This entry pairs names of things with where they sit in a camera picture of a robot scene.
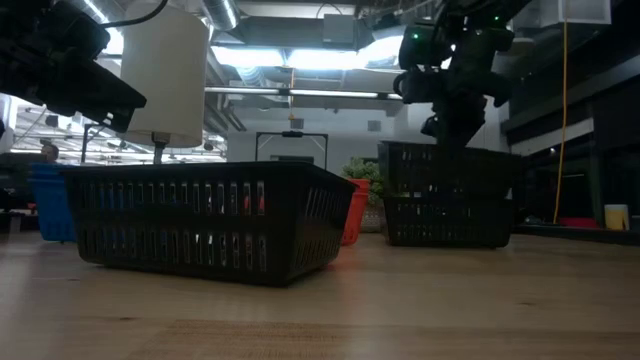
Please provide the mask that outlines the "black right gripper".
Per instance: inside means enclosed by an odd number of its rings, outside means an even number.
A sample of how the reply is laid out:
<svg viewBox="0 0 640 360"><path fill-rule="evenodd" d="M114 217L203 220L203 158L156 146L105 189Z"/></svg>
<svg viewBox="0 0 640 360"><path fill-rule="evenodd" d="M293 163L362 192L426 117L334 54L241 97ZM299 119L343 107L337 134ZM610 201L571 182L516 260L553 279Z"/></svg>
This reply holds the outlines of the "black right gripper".
<svg viewBox="0 0 640 360"><path fill-rule="evenodd" d="M492 70L498 52L509 50L514 33L505 28L462 30L452 40L434 40L445 51L439 67L418 65L394 79L394 93L406 104L434 103L421 133L436 137L437 144L464 148L485 124L485 101L457 101L466 96L490 96L498 105L511 96L506 77Z"/></svg>

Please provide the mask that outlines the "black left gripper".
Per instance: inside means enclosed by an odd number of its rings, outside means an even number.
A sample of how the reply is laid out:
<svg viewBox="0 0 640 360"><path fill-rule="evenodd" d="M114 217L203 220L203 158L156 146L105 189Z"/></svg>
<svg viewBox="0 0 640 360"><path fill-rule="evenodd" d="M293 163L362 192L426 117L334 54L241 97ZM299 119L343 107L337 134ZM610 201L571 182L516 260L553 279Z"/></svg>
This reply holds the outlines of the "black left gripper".
<svg viewBox="0 0 640 360"><path fill-rule="evenodd" d="M0 93L38 101L47 60L36 35L53 0L0 0ZM61 65L44 86L44 103L60 112L80 112L116 133L128 130L147 99L92 61Z"/></svg>

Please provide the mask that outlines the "black plastic basket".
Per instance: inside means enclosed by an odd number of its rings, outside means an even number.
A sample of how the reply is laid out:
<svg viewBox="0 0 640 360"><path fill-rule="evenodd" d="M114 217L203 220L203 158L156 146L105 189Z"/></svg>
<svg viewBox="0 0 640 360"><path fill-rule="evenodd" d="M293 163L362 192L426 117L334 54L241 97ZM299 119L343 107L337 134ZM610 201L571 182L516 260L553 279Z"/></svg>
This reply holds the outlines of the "black plastic basket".
<svg viewBox="0 0 640 360"><path fill-rule="evenodd" d="M379 172L384 192L503 198L520 174L518 155L478 148L382 141Z"/></svg>
<svg viewBox="0 0 640 360"><path fill-rule="evenodd" d="M80 257L152 273L286 286L332 262L355 186L309 163L62 171Z"/></svg>
<svg viewBox="0 0 640 360"><path fill-rule="evenodd" d="M386 197L387 242L399 247L502 248L509 243L508 199Z"/></svg>

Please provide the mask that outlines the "metal lamp stem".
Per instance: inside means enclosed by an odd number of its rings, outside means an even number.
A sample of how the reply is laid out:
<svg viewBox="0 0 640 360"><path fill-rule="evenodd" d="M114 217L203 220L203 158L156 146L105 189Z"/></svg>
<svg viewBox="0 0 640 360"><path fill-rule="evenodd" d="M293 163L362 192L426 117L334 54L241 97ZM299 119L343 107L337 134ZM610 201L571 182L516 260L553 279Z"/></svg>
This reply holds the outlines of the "metal lamp stem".
<svg viewBox="0 0 640 360"><path fill-rule="evenodd" d="M159 165L162 163L163 151L170 142L171 135L164 132L152 132L151 140L154 144L154 157L153 164Z"/></svg>

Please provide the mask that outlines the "white cylindrical lamp shade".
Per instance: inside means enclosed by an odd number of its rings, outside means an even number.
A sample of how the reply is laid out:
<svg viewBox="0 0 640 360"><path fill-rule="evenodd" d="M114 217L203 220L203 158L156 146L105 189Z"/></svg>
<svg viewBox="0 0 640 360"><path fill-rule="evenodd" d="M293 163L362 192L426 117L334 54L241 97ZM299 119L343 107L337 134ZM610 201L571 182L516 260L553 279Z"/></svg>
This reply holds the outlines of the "white cylindrical lamp shade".
<svg viewBox="0 0 640 360"><path fill-rule="evenodd" d="M173 148L202 143L209 32L194 15L165 7L142 24L125 27L120 78L146 97L121 137L151 146L154 133Z"/></svg>

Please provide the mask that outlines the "blue plastic basket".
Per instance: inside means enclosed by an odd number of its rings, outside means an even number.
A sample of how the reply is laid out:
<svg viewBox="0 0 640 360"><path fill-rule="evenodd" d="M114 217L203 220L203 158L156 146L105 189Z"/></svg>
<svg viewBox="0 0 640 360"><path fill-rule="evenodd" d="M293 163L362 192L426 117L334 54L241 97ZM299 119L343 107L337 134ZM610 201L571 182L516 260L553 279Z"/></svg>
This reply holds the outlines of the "blue plastic basket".
<svg viewBox="0 0 640 360"><path fill-rule="evenodd" d="M28 183L35 199L42 238L51 242L75 242L73 219L64 177L67 165L32 163Z"/></svg>

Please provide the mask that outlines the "orange plastic basket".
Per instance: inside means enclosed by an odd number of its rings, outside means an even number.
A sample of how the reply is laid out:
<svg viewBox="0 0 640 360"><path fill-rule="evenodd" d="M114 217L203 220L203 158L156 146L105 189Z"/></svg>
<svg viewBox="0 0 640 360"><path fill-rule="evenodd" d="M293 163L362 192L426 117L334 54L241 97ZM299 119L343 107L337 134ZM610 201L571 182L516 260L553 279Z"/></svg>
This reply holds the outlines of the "orange plastic basket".
<svg viewBox="0 0 640 360"><path fill-rule="evenodd" d="M369 179L349 179L356 186L352 195L348 216L342 237L343 246L351 246L356 243L360 230L362 218L368 204L370 180Z"/></svg>

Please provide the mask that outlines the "long ceiling light tube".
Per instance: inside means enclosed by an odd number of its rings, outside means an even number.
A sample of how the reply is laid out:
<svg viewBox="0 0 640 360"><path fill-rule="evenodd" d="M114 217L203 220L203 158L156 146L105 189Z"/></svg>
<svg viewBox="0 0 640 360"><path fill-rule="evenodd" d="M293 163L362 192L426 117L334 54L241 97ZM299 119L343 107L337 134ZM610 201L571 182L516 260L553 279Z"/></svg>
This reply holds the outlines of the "long ceiling light tube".
<svg viewBox="0 0 640 360"><path fill-rule="evenodd" d="M361 91L334 91L290 88L249 88L249 87L205 87L206 93L233 95L267 95L285 97L326 97L400 101L401 96L394 93L376 93Z"/></svg>

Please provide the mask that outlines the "bright ceiling light panel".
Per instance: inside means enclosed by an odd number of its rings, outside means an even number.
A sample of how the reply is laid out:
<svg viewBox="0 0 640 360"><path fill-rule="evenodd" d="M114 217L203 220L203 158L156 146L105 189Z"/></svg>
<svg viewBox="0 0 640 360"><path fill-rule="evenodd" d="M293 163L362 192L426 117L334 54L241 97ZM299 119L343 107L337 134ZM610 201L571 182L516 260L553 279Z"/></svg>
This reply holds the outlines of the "bright ceiling light panel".
<svg viewBox="0 0 640 360"><path fill-rule="evenodd" d="M236 68L288 67L302 70L395 69L403 36L375 40L358 51L251 49L212 46L217 61Z"/></svg>

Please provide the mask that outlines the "dark shelving unit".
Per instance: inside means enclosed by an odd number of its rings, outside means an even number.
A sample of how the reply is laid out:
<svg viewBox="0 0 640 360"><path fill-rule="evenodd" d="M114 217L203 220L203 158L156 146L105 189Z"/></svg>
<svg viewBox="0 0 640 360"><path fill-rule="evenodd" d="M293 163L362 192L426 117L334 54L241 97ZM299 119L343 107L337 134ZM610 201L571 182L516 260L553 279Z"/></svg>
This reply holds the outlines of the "dark shelving unit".
<svg viewBox="0 0 640 360"><path fill-rule="evenodd" d="M609 27L524 77L503 126L524 169L519 224L565 227L625 204L640 218L640 30Z"/></svg>

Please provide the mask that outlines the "red flat item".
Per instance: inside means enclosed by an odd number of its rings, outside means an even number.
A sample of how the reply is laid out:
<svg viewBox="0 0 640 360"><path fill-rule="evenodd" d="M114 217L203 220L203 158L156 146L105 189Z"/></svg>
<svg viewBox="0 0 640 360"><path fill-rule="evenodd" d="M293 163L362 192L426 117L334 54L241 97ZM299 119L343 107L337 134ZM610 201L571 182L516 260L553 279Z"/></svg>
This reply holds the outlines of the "red flat item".
<svg viewBox="0 0 640 360"><path fill-rule="evenodd" d="M565 227L582 229L599 229L600 226L594 218L589 217L560 217L558 223Z"/></svg>

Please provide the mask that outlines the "white ceiling box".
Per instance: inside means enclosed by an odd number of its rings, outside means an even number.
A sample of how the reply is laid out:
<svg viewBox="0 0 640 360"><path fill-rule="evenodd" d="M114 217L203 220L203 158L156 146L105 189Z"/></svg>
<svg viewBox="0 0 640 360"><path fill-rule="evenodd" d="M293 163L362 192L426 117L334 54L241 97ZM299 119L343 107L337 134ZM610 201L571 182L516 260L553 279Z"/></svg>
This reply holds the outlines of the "white ceiling box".
<svg viewBox="0 0 640 360"><path fill-rule="evenodd" d="M609 25L611 0L539 0L540 25Z"/></svg>

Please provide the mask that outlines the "yellow cup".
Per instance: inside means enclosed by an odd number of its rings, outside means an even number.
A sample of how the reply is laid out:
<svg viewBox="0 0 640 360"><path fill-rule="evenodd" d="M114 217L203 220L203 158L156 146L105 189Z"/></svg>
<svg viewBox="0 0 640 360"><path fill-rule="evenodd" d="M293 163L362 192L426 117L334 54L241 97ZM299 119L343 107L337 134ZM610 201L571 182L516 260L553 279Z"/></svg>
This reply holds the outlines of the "yellow cup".
<svg viewBox="0 0 640 360"><path fill-rule="evenodd" d="M609 230L629 231L629 209L625 204L607 204L604 206L605 225Z"/></svg>

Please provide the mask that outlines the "silver ventilation duct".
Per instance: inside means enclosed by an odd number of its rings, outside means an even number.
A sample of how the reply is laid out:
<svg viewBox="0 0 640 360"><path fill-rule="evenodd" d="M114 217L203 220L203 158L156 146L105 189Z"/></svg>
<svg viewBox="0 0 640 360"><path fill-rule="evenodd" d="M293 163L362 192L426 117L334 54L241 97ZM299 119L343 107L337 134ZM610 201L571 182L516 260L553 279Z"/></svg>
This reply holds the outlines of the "silver ventilation duct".
<svg viewBox="0 0 640 360"><path fill-rule="evenodd" d="M201 0L205 16L216 30L230 31L241 20L240 10L234 0Z"/></svg>

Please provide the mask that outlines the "black metal frame stand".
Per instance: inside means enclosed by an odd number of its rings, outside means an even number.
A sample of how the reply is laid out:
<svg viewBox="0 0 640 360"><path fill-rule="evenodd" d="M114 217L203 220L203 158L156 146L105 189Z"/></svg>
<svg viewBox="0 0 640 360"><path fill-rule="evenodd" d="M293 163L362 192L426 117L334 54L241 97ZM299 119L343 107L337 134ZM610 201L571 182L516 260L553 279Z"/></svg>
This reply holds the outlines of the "black metal frame stand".
<svg viewBox="0 0 640 360"><path fill-rule="evenodd" d="M325 145L323 147L324 151L324 170L328 170L328 149L329 149L329 135L325 133L305 133L301 131L289 130L282 132L256 132L255 133L255 148L254 148L254 161L258 161L259 151L260 151L260 138L263 135L268 136L280 136L283 138L303 138L303 137L321 137L324 139Z"/></svg>

